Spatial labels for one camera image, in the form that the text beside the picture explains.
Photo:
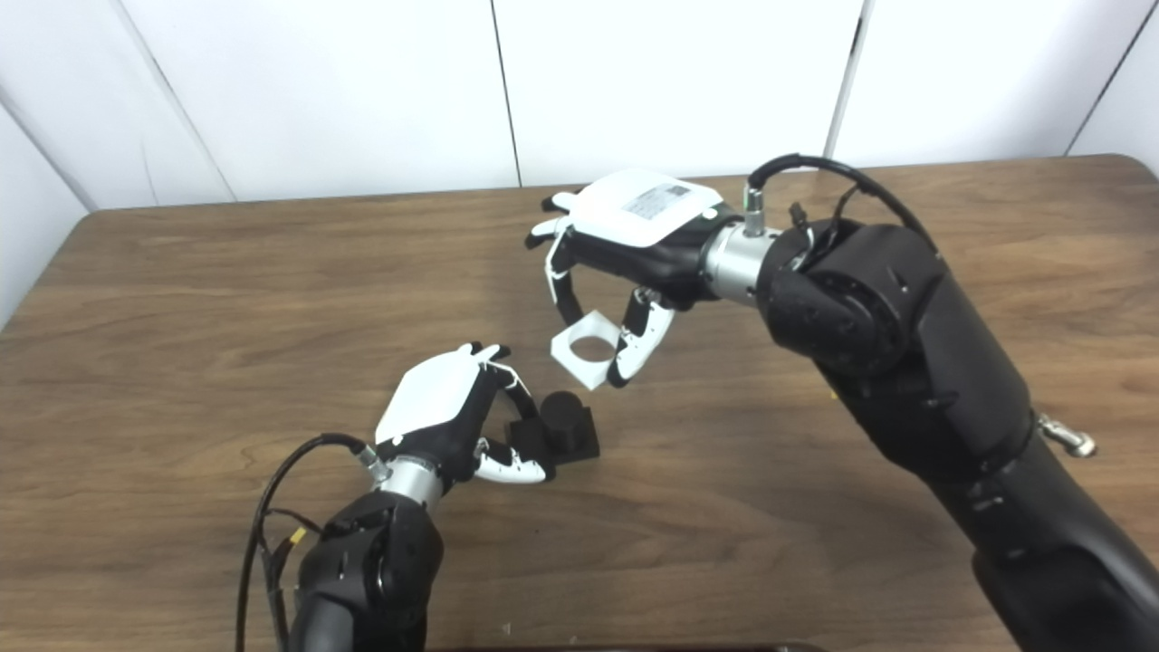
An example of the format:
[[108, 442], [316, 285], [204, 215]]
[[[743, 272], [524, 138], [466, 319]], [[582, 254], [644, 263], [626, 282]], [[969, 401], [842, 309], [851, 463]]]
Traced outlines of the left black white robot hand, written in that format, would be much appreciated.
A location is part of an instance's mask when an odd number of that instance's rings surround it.
[[555, 478], [545, 462], [482, 433], [498, 396], [518, 417], [539, 413], [522, 376], [501, 362], [509, 354], [472, 340], [406, 372], [374, 428], [374, 449], [389, 470], [382, 490], [431, 501], [433, 491], [446, 495], [476, 477], [510, 485]]

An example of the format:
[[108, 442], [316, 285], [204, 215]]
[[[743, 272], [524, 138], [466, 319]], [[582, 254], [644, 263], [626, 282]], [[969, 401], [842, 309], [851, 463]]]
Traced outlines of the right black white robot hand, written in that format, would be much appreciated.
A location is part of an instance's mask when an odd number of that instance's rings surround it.
[[[551, 356], [586, 389], [622, 388], [659, 346], [679, 312], [717, 300], [710, 243], [739, 215], [715, 189], [640, 168], [620, 170], [541, 204], [527, 249], [547, 246], [545, 277], [564, 330]], [[624, 278], [633, 288], [620, 322], [584, 312], [574, 268]]]

